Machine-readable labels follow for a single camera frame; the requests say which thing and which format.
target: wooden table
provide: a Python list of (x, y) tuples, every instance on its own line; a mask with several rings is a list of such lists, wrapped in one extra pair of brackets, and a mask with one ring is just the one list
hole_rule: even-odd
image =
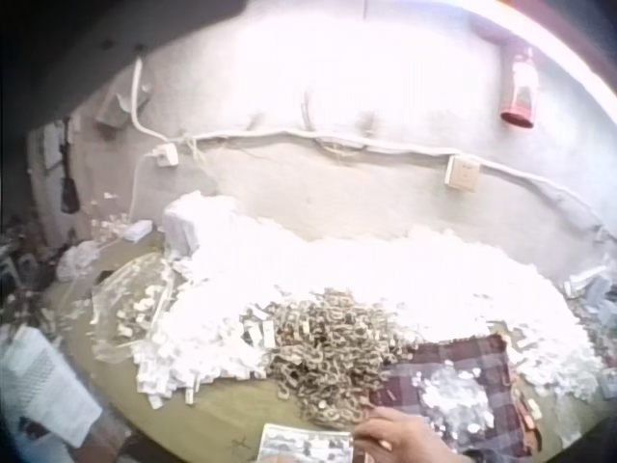
[[(87, 294), (100, 271), (119, 269), (138, 256), (162, 249), (162, 243), (162, 235), (152, 233), (138, 244), (122, 241), (108, 247), (101, 253), (89, 277), (74, 285), (53, 286), (48, 291), (51, 307), (55, 307), (57, 313), (69, 311), (70, 302)], [(192, 406), (186, 405), (183, 395), (176, 393), (163, 408), (152, 410), (146, 396), (136, 391), (137, 368), (130, 360), (110, 365), (94, 359), (91, 317), (91, 313), (84, 313), (62, 332), (69, 358), (90, 375), (94, 389), (133, 426), (183, 460), (253, 461), (259, 448), (261, 430), (267, 422), (316, 428), (299, 418), (293, 400), (277, 399), (275, 383), (269, 380), (217, 380), (201, 388)], [(561, 451), (561, 441), (554, 431), (555, 399), (538, 397), (531, 387), (523, 387), (523, 393), (535, 398), (544, 414), (538, 422), (544, 450), (534, 460), (546, 461)], [(606, 402), (599, 395), (590, 404), (567, 400), (571, 400), (575, 407), (581, 433), (593, 427), (606, 413)]]

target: paper money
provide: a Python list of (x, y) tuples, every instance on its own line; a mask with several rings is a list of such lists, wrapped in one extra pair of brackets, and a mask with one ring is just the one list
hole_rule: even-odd
[(273, 456), (290, 456), (294, 463), (351, 463), (354, 455), (348, 432), (310, 431), (266, 424), (257, 462)]
[(273, 349), (277, 346), (277, 342), (274, 337), (274, 322), (272, 320), (266, 320), (261, 324), (263, 330), (263, 345), (266, 349)]

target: electrical wire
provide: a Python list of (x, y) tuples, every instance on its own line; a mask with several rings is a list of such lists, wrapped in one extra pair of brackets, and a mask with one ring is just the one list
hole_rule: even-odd
[[(315, 125), (312, 123), (312, 120), (310, 118), (310, 96), (309, 96), (309, 91), (305, 91), (305, 95), (304, 98), (302, 100), (302, 105), (301, 105), (301, 110), (302, 110), (302, 119), (305, 123), (305, 129), (311, 132), (315, 131)], [(364, 151), (364, 149), (366, 148), (366, 146), (361, 146), (359, 148), (354, 148), (354, 149), (350, 149), (349, 151), (343, 149), (343, 150), (337, 150), (334, 147), (329, 147), (327, 143), (322, 142), (321, 140), (314, 140), (315, 145), (317, 145), (317, 147), (321, 148), (322, 150), (325, 150), (327, 152), (330, 152), (332, 154), (335, 154), (338, 157), (347, 157), (347, 156), (354, 156), (362, 151)]]
[(126, 215), (130, 223), (133, 222), (133, 213), (135, 212), (135, 203), (137, 200), (137, 187), (139, 186), (138, 177), (139, 177), (140, 167), (142, 166), (144, 160), (148, 159), (149, 157), (156, 157), (156, 156), (152, 152), (147, 152), (146, 154), (143, 154), (138, 159), (137, 164), (135, 165), (135, 171), (133, 171), (133, 190), (131, 192), (131, 205), (128, 208), (128, 214)]
[(140, 132), (156, 137), (164, 142), (169, 142), (169, 139), (165, 135), (161, 135), (154, 130), (143, 127), (137, 119), (137, 95), (139, 94), (139, 84), (142, 80), (143, 67), (144, 63), (142, 62), (142, 59), (137, 57), (137, 60), (135, 61), (135, 68), (133, 69), (133, 82), (131, 85), (131, 121), (133, 122), (135, 128)]
[[(571, 189), (561, 186), (554, 181), (540, 177), (535, 174), (530, 174), (527, 172), (519, 171), (512, 167), (497, 163), (495, 161), (490, 161), (483, 157), (480, 157), (475, 154), (464, 153), (461, 150), (454, 148), (429, 148), (421, 145), (413, 144), (413, 143), (396, 143), (396, 142), (387, 142), (382, 140), (375, 140), (372, 138), (367, 138), (358, 135), (350, 135), (350, 134), (341, 134), (335, 132), (328, 131), (318, 131), (318, 130), (304, 130), (299, 128), (291, 128), (291, 127), (279, 127), (279, 128), (269, 128), (269, 129), (261, 129), (261, 130), (217, 130), (207, 133), (202, 133), (200, 135), (185, 135), (179, 138), (167, 138), (160, 133), (154, 132), (147, 128), (144, 128), (139, 124), (137, 119), (137, 89), (139, 87), (139, 82), (141, 78), (141, 68), (142, 68), (142, 60), (140, 58), (137, 59), (135, 63), (135, 72), (133, 74), (133, 86), (131, 91), (131, 121), (135, 125), (135, 128), (138, 130), (152, 135), (156, 138), (164, 140), (169, 143), (189, 144), (191, 151), (193, 152), (194, 157), (199, 157), (201, 160), (204, 160), (205, 156), (202, 151), (199, 151), (197, 148), (197, 142), (205, 142), (211, 140), (229, 140), (229, 139), (257, 139), (257, 138), (273, 138), (280, 136), (291, 136), (295, 138), (302, 138), (306, 140), (313, 140), (318, 143), (320, 146), (324, 147), (323, 144), (335, 144), (342, 147), (347, 146), (351, 150), (357, 150), (357, 146), (363, 147), (364, 150), (380, 153), (380, 154), (388, 154), (388, 155), (424, 155), (430, 157), (449, 157), (453, 155), (465, 156), (467, 158), (473, 159), (476, 162), (480, 163), (481, 166), (496, 172), (500, 172), (506, 174), (510, 177), (521, 178), (527, 181), (541, 183), (544, 184), (553, 190), (558, 191), (559, 193), (566, 195), (577, 203), (581, 204), (585, 207), (594, 220), (597, 222), (597, 225), (600, 227), (599, 232), (606, 232), (607, 236), (612, 240), (617, 241), (617, 234), (611, 232), (605, 225), (604, 221), (601, 219), (600, 215), (592, 205), (586, 202), (583, 198), (581, 198), (577, 193), (572, 191)], [(344, 152), (338, 152), (338, 150), (334, 150), (335, 154), (346, 154)], [(135, 192), (136, 186), (135, 182), (133, 185), (133, 191)]]

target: electrical socket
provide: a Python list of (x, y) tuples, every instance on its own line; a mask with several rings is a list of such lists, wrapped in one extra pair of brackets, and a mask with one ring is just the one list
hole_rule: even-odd
[(173, 143), (166, 143), (156, 147), (154, 149), (154, 156), (156, 156), (158, 167), (172, 167), (177, 166), (179, 163), (177, 148)]
[(480, 177), (480, 163), (464, 155), (452, 155), (445, 172), (445, 184), (451, 188), (475, 191)]

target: plaid cloth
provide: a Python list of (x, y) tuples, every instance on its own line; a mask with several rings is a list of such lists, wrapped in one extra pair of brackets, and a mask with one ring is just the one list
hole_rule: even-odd
[[(495, 427), (485, 430), (484, 435), (471, 435), (475, 449), (493, 450), (504, 457), (525, 457), (521, 421), (511, 394), (506, 343), (500, 335), (486, 338), (456, 340), (448, 344), (421, 344), (410, 362), (393, 366), (391, 378), (384, 389), (371, 396), (375, 405), (395, 408), (410, 415), (427, 416), (426, 406), (421, 402), (420, 391), (412, 384), (412, 377), (420, 372), (428, 378), (446, 360), (457, 370), (471, 371), (480, 368), (476, 379), (489, 399), (495, 416)], [(457, 448), (456, 442), (447, 442)]]

